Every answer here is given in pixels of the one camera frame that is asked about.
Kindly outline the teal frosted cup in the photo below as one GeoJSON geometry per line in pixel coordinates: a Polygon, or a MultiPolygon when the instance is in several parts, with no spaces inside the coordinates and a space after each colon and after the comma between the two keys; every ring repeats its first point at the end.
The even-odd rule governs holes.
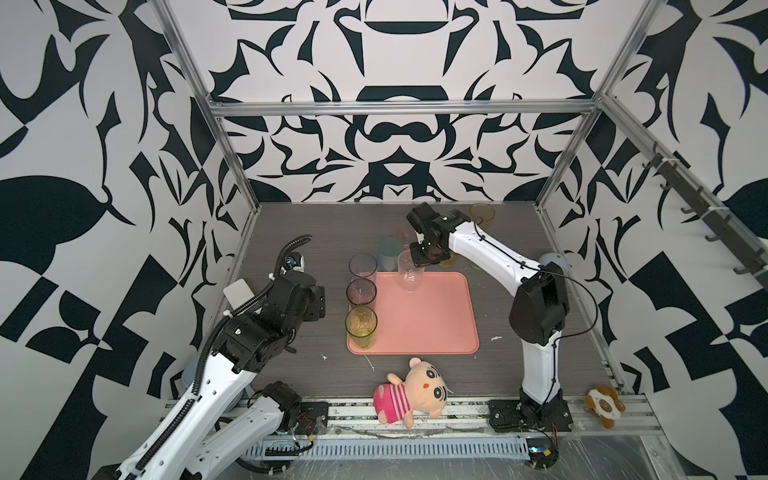
{"type": "Polygon", "coordinates": [[[376,257],[378,270],[394,272],[398,268],[398,257],[403,251],[402,242],[394,236],[386,236],[377,242],[376,257]]]}

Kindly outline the tall yellow glass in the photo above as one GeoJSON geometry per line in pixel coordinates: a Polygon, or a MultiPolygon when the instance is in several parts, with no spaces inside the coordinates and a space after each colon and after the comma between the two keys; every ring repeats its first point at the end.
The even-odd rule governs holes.
{"type": "Polygon", "coordinates": [[[495,219],[496,211],[490,204],[475,203],[470,206],[469,215],[479,228],[488,231],[495,219]]]}

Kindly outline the clear tall glass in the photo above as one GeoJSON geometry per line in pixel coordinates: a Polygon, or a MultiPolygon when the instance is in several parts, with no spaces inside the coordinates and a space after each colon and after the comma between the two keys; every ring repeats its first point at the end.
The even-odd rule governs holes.
{"type": "Polygon", "coordinates": [[[417,266],[411,252],[404,250],[397,258],[397,273],[402,289],[413,293],[422,283],[425,268],[417,266]]]}

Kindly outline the dark smoky glass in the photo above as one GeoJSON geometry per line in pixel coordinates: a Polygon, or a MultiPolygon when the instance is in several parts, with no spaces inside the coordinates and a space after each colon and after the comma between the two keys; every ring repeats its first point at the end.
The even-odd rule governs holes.
{"type": "Polygon", "coordinates": [[[368,307],[375,309],[377,286],[368,278],[356,278],[346,288],[347,301],[351,308],[368,307]]]}

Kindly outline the tall light green glass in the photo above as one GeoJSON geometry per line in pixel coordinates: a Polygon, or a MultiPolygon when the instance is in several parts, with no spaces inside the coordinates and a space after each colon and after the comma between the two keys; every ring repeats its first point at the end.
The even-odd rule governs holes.
{"type": "Polygon", "coordinates": [[[347,337],[360,349],[368,349],[374,344],[377,328],[377,314],[368,306],[355,306],[345,317],[347,337]]]}

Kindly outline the blue-grey tall glass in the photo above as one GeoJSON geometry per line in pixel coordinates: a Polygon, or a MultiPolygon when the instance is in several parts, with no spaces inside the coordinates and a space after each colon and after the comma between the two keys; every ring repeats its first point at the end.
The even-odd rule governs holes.
{"type": "Polygon", "coordinates": [[[377,258],[368,253],[356,254],[348,262],[348,270],[352,281],[366,279],[375,283],[378,272],[377,258]]]}

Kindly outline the pink plastic tray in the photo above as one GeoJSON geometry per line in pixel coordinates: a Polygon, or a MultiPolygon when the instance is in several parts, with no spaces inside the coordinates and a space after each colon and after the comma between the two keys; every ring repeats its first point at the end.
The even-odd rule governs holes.
{"type": "Polygon", "coordinates": [[[378,325],[371,346],[352,337],[356,355],[469,355],[480,345],[466,277],[457,272],[426,272],[413,292],[396,273],[377,274],[374,312],[378,325]]]}

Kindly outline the pink short glass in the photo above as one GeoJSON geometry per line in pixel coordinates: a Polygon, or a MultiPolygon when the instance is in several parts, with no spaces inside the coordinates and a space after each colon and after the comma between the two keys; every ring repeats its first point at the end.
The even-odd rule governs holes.
{"type": "Polygon", "coordinates": [[[398,228],[395,231],[394,237],[403,245],[405,249],[409,249],[410,245],[417,241],[416,233],[410,227],[398,228]]]}

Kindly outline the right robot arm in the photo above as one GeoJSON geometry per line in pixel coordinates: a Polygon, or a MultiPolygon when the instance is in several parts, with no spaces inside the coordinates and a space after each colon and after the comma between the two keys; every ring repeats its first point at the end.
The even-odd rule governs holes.
{"type": "Polygon", "coordinates": [[[559,379],[560,341],[570,310],[564,270],[501,244],[459,210],[443,215],[422,203],[408,213],[407,221],[417,234],[410,244],[416,266],[435,265],[455,253],[513,297],[509,324],[522,343],[523,381],[517,400],[488,402],[491,428],[498,433],[570,431],[572,414],[559,379]]]}

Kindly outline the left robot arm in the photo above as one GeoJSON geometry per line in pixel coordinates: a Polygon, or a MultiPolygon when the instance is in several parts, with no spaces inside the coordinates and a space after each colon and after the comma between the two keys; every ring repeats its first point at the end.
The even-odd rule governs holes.
{"type": "Polygon", "coordinates": [[[246,411],[215,424],[267,363],[291,348],[302,324],[325,315],[325,290],[289,270],[254,293],[244,280],[224,290],[228,308],[207,340],[192,385],[126,460],[100,468],[98,479],[214,479],[247,448],[297,423],[302,398],[287,384],[267,385],[246,411]]]}

